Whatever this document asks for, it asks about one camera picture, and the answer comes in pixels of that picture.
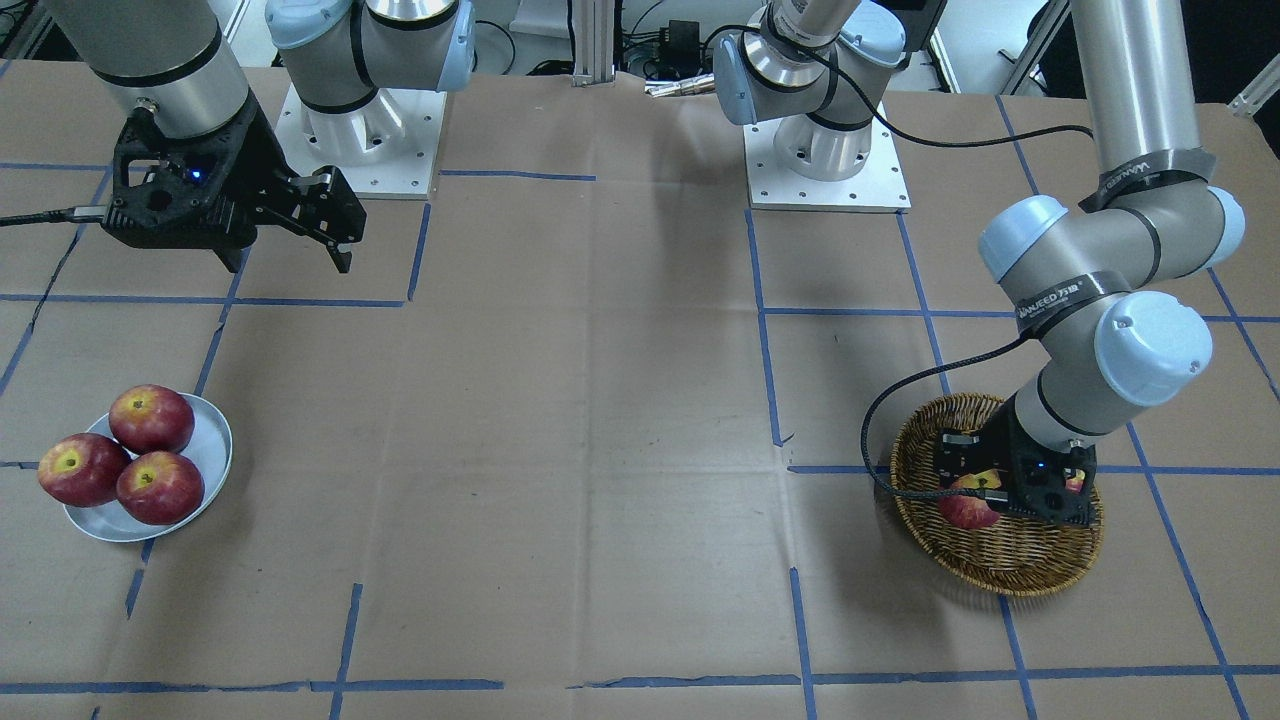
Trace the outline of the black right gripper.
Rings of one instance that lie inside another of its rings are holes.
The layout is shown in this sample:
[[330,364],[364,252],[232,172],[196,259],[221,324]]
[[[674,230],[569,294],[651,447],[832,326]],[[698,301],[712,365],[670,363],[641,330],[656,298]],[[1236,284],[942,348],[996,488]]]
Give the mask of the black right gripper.
[[[340,168],[294,172],[259,101],[247,100],[227,126],[243,133],[225,181],[225,195],[251,225],[276,225],[321,243],[340,274],[349,273],[353,246],[364,240],[367,213]],[[241,273],[250,246],[212,252],[224,268]]]

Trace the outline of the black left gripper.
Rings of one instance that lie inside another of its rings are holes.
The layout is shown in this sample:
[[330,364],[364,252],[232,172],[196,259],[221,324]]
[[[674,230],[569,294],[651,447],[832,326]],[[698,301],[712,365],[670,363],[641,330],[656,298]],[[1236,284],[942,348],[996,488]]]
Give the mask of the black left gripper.
[[991,395],[946,395],[937,402],[937,488],[975,489],[987,501],[1012,500],[1009,401]]

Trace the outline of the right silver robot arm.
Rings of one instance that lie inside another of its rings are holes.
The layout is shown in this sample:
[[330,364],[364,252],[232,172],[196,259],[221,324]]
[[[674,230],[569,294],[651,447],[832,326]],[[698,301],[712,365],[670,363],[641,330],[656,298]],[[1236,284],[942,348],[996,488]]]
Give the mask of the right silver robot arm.
[[367,214],[346,169],[407,137],[394,90],[456,91],[471,73],[468,1],[269,1],[270,40],[323,164],[296,172],[206,1],[50,1],[125,111],[111,192],[35,223],[101,225],[132,249],[207,250],[238,272],[260,225],[320,243],[349,270]]

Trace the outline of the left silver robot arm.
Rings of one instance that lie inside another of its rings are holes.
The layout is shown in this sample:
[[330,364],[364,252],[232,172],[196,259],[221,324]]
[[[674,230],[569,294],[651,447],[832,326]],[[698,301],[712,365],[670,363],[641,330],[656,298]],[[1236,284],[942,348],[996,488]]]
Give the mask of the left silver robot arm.
[[[946,433],[928,498],[1064,519],[1087,505],[1094,443],[1167,402],[1210,364],[1202,316],[1153,282],[1215,266],[1239,246],[1240,204],[1213,187],[1175,1],[1074,1],[1097,190],[1071,214],[1037,195],[1000,213],[980,256],[1012,302],[1018,342],[1050,360],[975,433]],[[870,1],[771,1],[717,38],[713,76],[737,126],[781,119],[776,147],[815,181],[858,173],[892,72],[899,18]]]

